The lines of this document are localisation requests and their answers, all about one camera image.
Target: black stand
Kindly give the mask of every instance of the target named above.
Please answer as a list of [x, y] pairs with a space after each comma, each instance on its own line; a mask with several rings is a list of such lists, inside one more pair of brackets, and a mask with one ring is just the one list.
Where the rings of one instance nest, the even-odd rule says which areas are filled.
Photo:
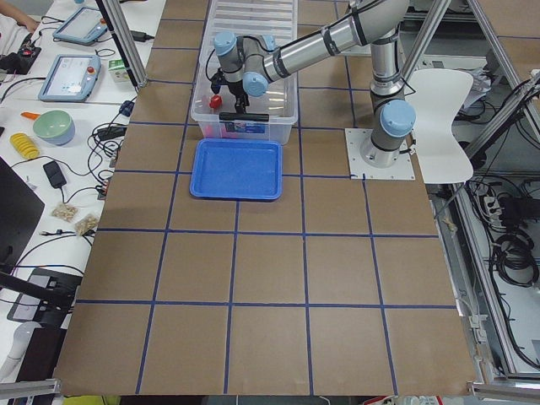
[[[60, 327], [64, 318], [71, 310], [77, 287], [82, 278], [72, 274], [53, 272], [44, 268], [36, 268], [32, 271], [33, 276], [41, 276], [46, 280], [45, 287], [35, 285], [9, 274], [0, 273], [0, 285], [20, 293], [15, 304], [8, 313], [10, 321], [36, 321], [40, 324]], [[39, 300], [32, 305], [22, 302], [23, 297], [30, 296]]]

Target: red object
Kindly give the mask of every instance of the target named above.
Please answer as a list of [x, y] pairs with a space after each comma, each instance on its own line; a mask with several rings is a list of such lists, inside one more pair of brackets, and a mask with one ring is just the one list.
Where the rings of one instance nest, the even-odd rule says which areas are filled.
[[210, 108], [217, 109], [223, 104], [223, 100], [221, 100], [221, 96], [216, 94], [214, 97], [210, 99], [210, 102], [208, 105], [210, 105]]

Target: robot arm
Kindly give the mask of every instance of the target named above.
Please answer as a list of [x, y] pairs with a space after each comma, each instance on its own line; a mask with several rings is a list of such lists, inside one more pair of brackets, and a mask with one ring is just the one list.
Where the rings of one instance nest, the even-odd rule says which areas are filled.
[[364, 158], [374, 166], [387, 167], [414, 122], [412, 107], [402, 100], [403, 81], [397, 64], [397, 26], [408, 5], [409, 0], [351, 0], [341, 19], [281, 47], [268, 35], [219, 33], [214, 49], [221, 68], [213, 77], [214, 93], [219, 91], [215, 84], [227, 84], [236, 97], [236, 112], [245, 114], [248, 96], [264, 95], [271, 82], [352, 46], [371, 44], [375, 128]]

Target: white table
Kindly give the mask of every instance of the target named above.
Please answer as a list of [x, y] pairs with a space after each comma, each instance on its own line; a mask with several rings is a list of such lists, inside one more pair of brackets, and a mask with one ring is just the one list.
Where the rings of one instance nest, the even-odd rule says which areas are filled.
[[[146, 32], [152, 36], [155, 35], [159, 18], [162, 14], [166, 0], [148, 0], [147, 2], [133, 2], [122, 5], [122, 10], [126, 15], [127, 22], [132, 30]], [[87, 0], [83, 5], [96, 7], [94, 1]], [[47, 15], [59, 19], [65, 19], [74, 13], [82, 5], [74, 3], [73, 0], [56, 0], [51, 6]], [[53, 27], [54, 24], [41, 25], [38, 31], [45, 27]], [[30, 74], [26, 77], [46, 76], [51, 68], [52, 61], [58, 54], [75, 54], [86, 55], [94, 54], [95, 49], [111, 48], [116, 51], [113, 59], [119, 59], [116, 45], [113, 40], [108, 40], [104, 43], [94, 44], [93, 46], [80, 46], [67, 42], [55, 42], [52, 40], [53, 30], [43, 31], [43, 36], [37, 42], [37, 45], [42, 47], [41, 54], [35, 61], [34, 66], [30, 70]], [[137, 49], [143, 60], [143, 63], [149, 59], [152, 42], [137, 43]], [[24, 160], [21, 158], [11, 146], [9, 137], [16, 132], [24, 132], [28, 134], [40, 150], [40, 155], [51, 156], [54, 159], [62, 160], [68, 163], [71, 168], [78, 173], [87, 173], [87, 158], [90, 153], [90, 148], [86, 143], [87, 137], [97, 125], [109, 122], [118, 112], [118, 106], [124, 100], [130, 100], [136, 93], [130, 82], [115, 83], [111, 75], [107, 72], [107, 59], [102, 58], [102, 71], [100, 78], [94, 88], [92, 95], [85, 103], [46, 103], [37, 100], [37, 94], [42, 85], [42, 81], [23, 83], [13, 89], [5, 101], [0, 105], [0, 126], [5, 127], [4, 134], [0, 137], [0, 156], [10, 165]], [[0, 94], [8, 86], [5, 84], [0, 89]], [[32, 130], [33, 122], [28, 118], [20, 115], [22, 111], [30, 111], [35, 113], [44, 113], [48, 110], [64, 110], [68, 112], [76, 127], [75, 137], [72, 141], [64, 146], [57, 147], [41, 141], [34, 135]], [[128, 123], [126, 117], [120, 116], [116, 122], [123, 124]], [[28, 177], [29, 182], [36, 186], [35, 193], [45, 203], [45, 210], [41, 216], [35, 232], [24, 250], [23, 255], [33, 246], [52, 238], [51, 236], [41, 236], [39, 232], [56, 231], [58, 229], [73, 230], [73, 224], [67, 223], [61, 219], [56, 219], [50, 215], [52, 209], [62, 200], [62, 196], [58, 190], [51, 188], [45, 173], [43, 164], [50, 161], [49, 159], [38, 159], [31, 162], [23, 163], [14, 167], [14, 170], [23, 179]], [[94, 157], [92, 160], [94, 168], [98, 160]], [[94, 171], [109, 168], [109, 160], [104, 162]], [[64, 165], [60, 165], [62, 173], [66, 177], [67, 185], [63, 188], [66, 198], [70, 197], [78, 189], [95, 186], [96, 180], [92, 175], [80, 177], [74, 175]], [[80, 192], [72, 201], [71, 204], [78, 208], [78, 214], [73, 222], [83, 218], [86, 214], [92, 213], [99, 216], [103, 208], [103, 202], [97, 200], [97, 192], [84, 191]], [[80, 237], [70, 237], [64, 240], [54, 241], [40, 249], [32, 252], [21, 264], [65, 264], [74, 266], [84, 270], [88, 260], [90, 246], [88, 242]], [[52, 268], [58, 272], [78, 274], [74, 270], [65, 268]], [[32, 269], [20, 268], [17, 271], [18, 277], [28, 279]], [[0, 298], [3, 300], [13, 301], [17, 298], [18, 293], [14, 293], [7, 289], [0, 291]], [[11, 304], [0, 302], [0, 363], [3, 362], [7, 355], [11, 343], [13, 341], [13, 332], [19, 325], [18, 322], [8, 321], [6, 315], [11, 308]], [[67, 327], [69, 316], [64, 322], [63, 327]], [[5, 382], [14, 381], [19, 372], [19, 367], [15, 369], [12, 375]]]
[[[87, 0], [81, 5], [76, 4], [73, 0], [57, 0], [52, 4], [47, 12], [47, 16], [57, 19], [67, 19], [82, 6], [97, 8], [97, 5], [93, 0]], [[164, 6], [165, 0], [148, 0], [146, 2], [136, 1], [123, 3], [122, 11], [126, 16], [126, 21], [131, 30], [142, 31], [151, 36], [155, 36], [158, 29], [159, 16], [163, 11]], [[59, 25], [60, 24], [41, 24], [36, 32], [43, 28], [57, 27]], [[24, 77], [45, 77], [49, 73], [52, 63], [57, 55], [89, 55], [95, 54], [95, 51], [97, 50], [110, 48], [116, 53], [111, 57], [101, 58], [100, 76], [98, 77], [92, 94], [86, 100], [86, 103], [120, 105], [124, 100], [130, 100], [136, 95], [131, 82], [116, 83], [112, 79], [111, 74], [107, 71], [109, 60], [121, 59], [116, 44], [112, 39], [106, 40], [105, 42], [94, 43], [92, 46], [84, 46], [64, 41], [54, 41], [52, 39], [53, 32], [54, 30], [44, 30], [42, 32], [42, 37], [36, 42], [36, 45], [42, 48], [41, 54], [35, 60], [34, 65], [30, 69], [30, 73], [26, 76], [18, 76], [14, 81]], [[107, 38], [111, 38], [109, 32], [103, 34], [99, 41], [103, 41]], [[136, 42], [135, 44], [143, 64], [146, 65], [150, 57], [152, 41]], [[13, 88], [13, 93], [8, 97], [19, 100], [37, 100], [37, 95], [40, 92], [42, 84], [42, 80], [21, 84], [20, 86]]]

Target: metal mounting plate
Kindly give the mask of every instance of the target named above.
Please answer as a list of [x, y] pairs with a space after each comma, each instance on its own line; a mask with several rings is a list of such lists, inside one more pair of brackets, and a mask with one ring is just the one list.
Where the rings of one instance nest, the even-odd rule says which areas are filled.
[[[345, 129], [345, 139], [347, 141], [348, 167], [351, 172], [351, 179], [362, 180], [414, 180], [414, 170], [409, 154], [400, 154], [396, 163], [386, 169], [379, 169], [369, 165], [360, 156], [360, 145], [371, 135], [371, 129], [347, 128]], [[401, 150], [407, 149], [407, 144], [403, 141]]]

